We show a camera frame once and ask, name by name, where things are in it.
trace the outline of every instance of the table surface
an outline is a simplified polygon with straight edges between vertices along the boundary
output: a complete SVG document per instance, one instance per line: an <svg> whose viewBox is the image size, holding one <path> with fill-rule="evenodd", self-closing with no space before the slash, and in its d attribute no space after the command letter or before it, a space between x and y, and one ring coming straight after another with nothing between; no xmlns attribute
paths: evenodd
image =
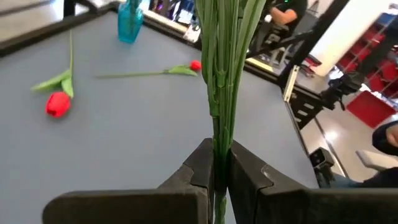
<svg viewBox="0 0 398 224"><path fill-rule="evenodd" d="M201 76L98 80L154 72L200 52L143 27L117 39L110 12L73 29L75 98L68 116L44 113L30 87L69 66L69 32L0 59L0 223L41 223L45 204L74 190L156 188L212 134ZM285 175L317 188L278 86L244 72L235 140ZM231 204L227 223L234 223Z"/></svg>

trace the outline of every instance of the floor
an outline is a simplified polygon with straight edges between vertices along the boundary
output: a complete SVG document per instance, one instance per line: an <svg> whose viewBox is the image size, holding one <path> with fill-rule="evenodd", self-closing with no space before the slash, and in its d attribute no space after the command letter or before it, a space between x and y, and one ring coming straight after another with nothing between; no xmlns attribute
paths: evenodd
<svg viewBox="0 0 398 224"><path fill-rule="evenodd" d="M110 0L92 1L97 5L110 2ZM0 3L0 12L8 10L10 7L23 6L32 2L40 2L40 0L19 0L18 5L16 5L15 1L2 1ZM63 1L55 0L47 6L37 9L19 12L10 16L0 16L0 42L59 21L62 18L62 4ZM149 0L143 1L143 7L148 8L148 5ZM77 11L82 12L84 10L84 8L78 7ZM298 82L318 92L327 87L326 79L319 77L309 79L302 74L298 76ZM334 152L338 158L336 161L340 161L341 164L337 162L332 168L333 171L338 174L346 173L354 180L364 180L375 174L374 170L365 168L362 165L355 153L355 150L376 151L371 145L370 137L373 131L371 128L367 127L350 112L342 111L338 105L333 111L323 110L317 116L317 120L324 135L315 120L302 129L305 144L310 152L318 147L324 147Z"/></svg>

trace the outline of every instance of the tulip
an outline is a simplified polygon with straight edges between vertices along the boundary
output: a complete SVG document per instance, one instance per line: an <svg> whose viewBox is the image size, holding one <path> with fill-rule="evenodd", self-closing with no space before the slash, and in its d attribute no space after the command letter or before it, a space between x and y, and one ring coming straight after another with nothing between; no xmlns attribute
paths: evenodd
<svg viewBox="0 0 398 224"><path fill-rule="evenodd" d="M62 117L70 108L70 98L62 91L50 95L45 105L45 112L54 118Z"/></svg>
<svg viewBox="0 0 398 224"><path fill-rule="evenodd" d="M191 70L196 71L196 72L200 71L201 70L200 61L198 61L198 60L191 61L190 68L191 68Z"/></svg>

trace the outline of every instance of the black frame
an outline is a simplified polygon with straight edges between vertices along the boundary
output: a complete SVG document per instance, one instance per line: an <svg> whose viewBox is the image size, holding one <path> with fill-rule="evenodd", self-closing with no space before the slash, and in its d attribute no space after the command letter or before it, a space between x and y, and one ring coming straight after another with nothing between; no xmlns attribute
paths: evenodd
<svg viewBox="0 0 398 224"><path fill-rule="evenodd" d="M333 22L335 17L340 13L340 11L344 8L345 4L348 1L349 0L336 0L331 4L326 13L321 16L318 23L313 28L312 32L308 35L307 40L298 49L295 56L293 56L289 64L285 67L280 75L277 75L276 73L270 72L268 70L263 70L258 66L247 62L244 66L245 71L248 71L255 76L258 76L262 79L265 79L271 83L280 86L281 90L283 91L287 83L287 77L289 76L291 68L294 65L300 65L301 62L307 57L312 47L327 30L329 25ZM75 6L77 3L87 6L89 8L89 11L84 14L74 16ZM108 13L109 11L117 12L118 6L118 2L111 2L108 5L96 8L92 3L87 0L65 0L63 10L64 19L62 21L49 25L47 27L43 27L41 29L34 30L32 32L28 32L26 34L22 34L5 42L1 42L0 58L21 50L24 47L36 44L53 35L64 32L72 27L91 21L99 16ZM160 32L187 45L191 45L198 50L201 50L200 40L197 43L193 44L183 38L183 33L177 30L170 29L169 27L164 26L164 24L159 23L152 18L145 17L144 24L147 27L156 30L157 32ZM288 109L292 111L292 114L296 118L294 119L296 121L295 129L302 129L323 109L323 107L329 108L331 110L334 109L331 108L329 104L326 104L324 102L319 93L315 93L314 91L300 85L294 86L289 104L290 107L288 107Z"/></svg>

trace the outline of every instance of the green leaf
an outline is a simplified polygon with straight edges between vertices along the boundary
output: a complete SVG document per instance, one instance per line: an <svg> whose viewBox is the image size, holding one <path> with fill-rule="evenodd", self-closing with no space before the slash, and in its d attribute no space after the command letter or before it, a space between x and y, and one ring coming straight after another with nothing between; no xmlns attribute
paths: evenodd
<svg viewBox="0 0 398 224"><path fill-rule="evenodd" d="M72 77L66 78L61 82L62 90L70 97L73 98Z"/></svg>
<svg viewBox="0 0 398 224"><path fill-rule="evenodd" d="M63 73L53 77L45 82L39 83L31 88L32 91L47 90L53 88L61 83L62 80L72 77L70 69L64 71Z"/></svg>
<svg viewBox="0 0 398 224"><path fill-rule="evenodd" d="M192 71L191 69L189 69L187 66L184 65L175 66L171 69L166 70L165 73L198 76L196 72Z"/></svg>

